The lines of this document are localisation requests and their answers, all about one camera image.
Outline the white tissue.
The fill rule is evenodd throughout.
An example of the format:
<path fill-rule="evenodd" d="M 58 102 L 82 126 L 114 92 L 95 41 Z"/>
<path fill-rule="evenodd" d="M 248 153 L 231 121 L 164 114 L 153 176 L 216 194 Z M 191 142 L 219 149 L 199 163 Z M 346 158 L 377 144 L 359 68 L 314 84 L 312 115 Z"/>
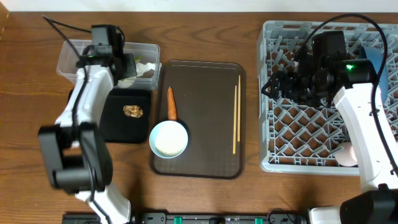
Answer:
<path fill-rule="evenodd" d="M 122 79 L 120 81 L 118 81 L 117 87 L 119 88 L 130 88 L 133 83 L 140 78 L 141 76 L 143 76 L 144 73 L 150 71 L 150 70 L 154 70 L 155 69 L 155 64 L 154 63 L 136 63 L 136 72 L 137 75 L 135 77 L 130 77 L 130 78 L 125 78 Z"/>

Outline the brown food scrap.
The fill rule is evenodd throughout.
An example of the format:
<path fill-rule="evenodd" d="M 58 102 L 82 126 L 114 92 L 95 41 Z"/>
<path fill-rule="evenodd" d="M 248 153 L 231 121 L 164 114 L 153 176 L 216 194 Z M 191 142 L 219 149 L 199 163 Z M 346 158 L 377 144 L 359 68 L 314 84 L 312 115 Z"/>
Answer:
<path fill-rule="evenodd" d="M 139 105 L 125 105 L 123 112 L 126 116 L 133 118 L 141 118 L 144 114 L 143 109 Z"/>

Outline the pink cup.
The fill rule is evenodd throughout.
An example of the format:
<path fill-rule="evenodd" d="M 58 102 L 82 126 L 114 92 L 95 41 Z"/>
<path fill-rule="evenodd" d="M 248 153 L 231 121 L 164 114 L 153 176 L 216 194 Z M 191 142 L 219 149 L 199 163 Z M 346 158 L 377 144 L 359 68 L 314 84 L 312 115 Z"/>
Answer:
<path fill-rule="evenodd" d="M 358 165 L 356 154 L 351 142 L 343 142 L 339 147 L 341 149 L 335 153 L 335 159 L 340 165 L 345 167 Z"/>

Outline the large blue plate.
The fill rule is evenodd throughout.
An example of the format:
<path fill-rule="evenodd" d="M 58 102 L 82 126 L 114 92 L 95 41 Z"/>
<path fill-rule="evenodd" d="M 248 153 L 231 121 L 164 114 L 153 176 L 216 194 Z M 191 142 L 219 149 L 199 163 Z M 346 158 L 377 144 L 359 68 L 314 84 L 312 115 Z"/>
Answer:
<path fill-rule="evenodd" d="M 378 73 L 381 63 L 382 63 L 382 59 L 383 59 L 383 53 L 374 47 L 361 47 L 359 49 L 359 55 L 358 58 L 360 59 L 368 59 L 374 69 L 375 72 Z M 379 87 L 381 89 L 381 99 L 382 102 L 385 103 L 387 100 L 387 96 L 388 96 L 388 72 L 387 72 L 387 66 L 385 65 L 379 80 Z"/>

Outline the light blue rice bowl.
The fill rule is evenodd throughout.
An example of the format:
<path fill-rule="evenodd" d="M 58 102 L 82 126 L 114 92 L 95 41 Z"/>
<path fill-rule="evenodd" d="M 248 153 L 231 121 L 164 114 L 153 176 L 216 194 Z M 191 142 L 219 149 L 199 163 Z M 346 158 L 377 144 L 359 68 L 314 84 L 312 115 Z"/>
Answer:
<path fill-rule="evenodd" d="M 179 156 L 188 145 L 188 133 L 176 121 L 163 121 L 150 132 L 149 146 L 152 152 L 163 159 Z"/>

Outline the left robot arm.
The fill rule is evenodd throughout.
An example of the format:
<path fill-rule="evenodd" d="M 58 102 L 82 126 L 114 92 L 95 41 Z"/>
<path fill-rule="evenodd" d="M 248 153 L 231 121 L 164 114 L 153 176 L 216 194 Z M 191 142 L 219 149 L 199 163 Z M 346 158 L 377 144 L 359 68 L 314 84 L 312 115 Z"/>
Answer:
<path fill-rule="evenodd" d="M 109 92 L 134 70 L 124 54 L 124 34 L 114 25 L 93 25 L 92 43 L 78 55 L 68 104 L 38 139 L 50 185 L 86 202 L 101 223 L 131 223 L 130 201 L 112 182 L 113 164 L 99 125 Z"/>

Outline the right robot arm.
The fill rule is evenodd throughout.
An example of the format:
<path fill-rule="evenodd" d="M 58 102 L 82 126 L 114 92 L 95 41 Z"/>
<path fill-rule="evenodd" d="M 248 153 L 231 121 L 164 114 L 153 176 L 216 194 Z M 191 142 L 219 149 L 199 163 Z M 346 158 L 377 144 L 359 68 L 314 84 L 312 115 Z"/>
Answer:
<path fill-rule="evenodd" d="M 312 208 L 309 223 L 397 223 L 397 143 L 379 88 L 381 71 L 368 59 L 350 59 L 341 30 L 312 37 L 297 51 L 297 72 L 275 72 L 262 87 L 269 98 L 318 106 L 333 103 L 348 130 L 362 193 L 340 206 Z"/>

